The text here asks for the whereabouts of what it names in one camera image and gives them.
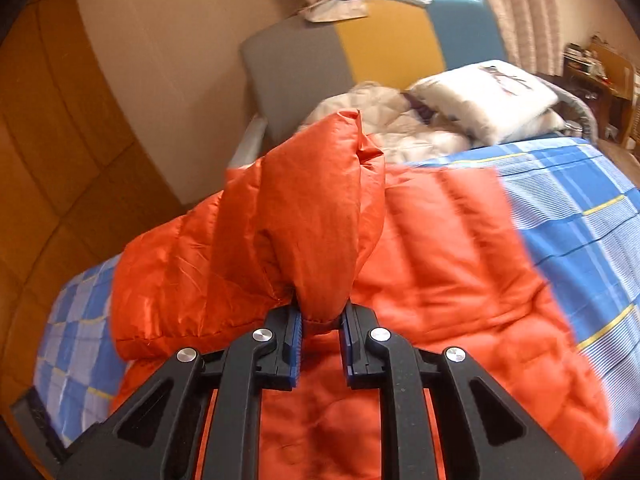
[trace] white comforter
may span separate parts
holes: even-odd
[[[382,149],[387,162],[418,162],[471,148],[456,123],[436,114],[430,124],[424,124],[400,91],[375,82],[360,83],[346,94],[325,99],[300,128],[345,108],[360,111],[364,132]]]

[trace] blue plaid bedsheet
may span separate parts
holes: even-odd
[[[513,223],[609,399],[622,443],[640,418],[640,192],[585,140],[528,140],[413,166],[498,171]]]
[[[514,225],[604,384],[622,443],[640,417],[640,192],[578,139],[492,146],[414,166],[498,171]],[[63,288],[42,339],[34,384],[67,445],[107,417],[126,369],[106,319],[117,261]]]
[[[126,363],[109,329],[111,282],[120,256],[78,274],[60,291],[38,350],[34,386],[65,446],[103,421]]]

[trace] yellow headboard panel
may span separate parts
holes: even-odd
[[[403,89],[446,70],[429,15],[394,0],[367,0],[366,18],[334,23],[356,83]]]

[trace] bed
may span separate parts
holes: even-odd
[[[274,144],[318,102],[356,83],[404,88],[431,73],[505,57],[490,12],[476,0],[434,0],[427,9],[375,0],[369,9],[367,18],[323,25],[295,16],[243,45]],[[640,194],[588,141],[551,137],[417,164],[498,171],[514,225],[602,378],[622,444],[640,418]],[[108,416],[126,371],[108,323],[117,261],[65,285],[40,345],[34,386],[65,446]]]
[[[640,192],[587,141],[567,137],[417,165],[498,171],[514,225],[602,379],[622,444],[640,418]],[[34,385],[65,445],[108,416],[126,370],[108,325],[117,261],[60,291],[38,353]]]

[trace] folded cloth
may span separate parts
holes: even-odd
[[[385,166],[356,112],[330,115],[126,247],[112,333],[139,361],[114,407],[172,352],[224,348],[295,290],[302,372],[264,393],[260,478],[378,478],[378,395],[348,389],[327,333],[351,297],[414,346],[465,348],[596,478],[615,454],[606,400],[510,215],[494,170]]]

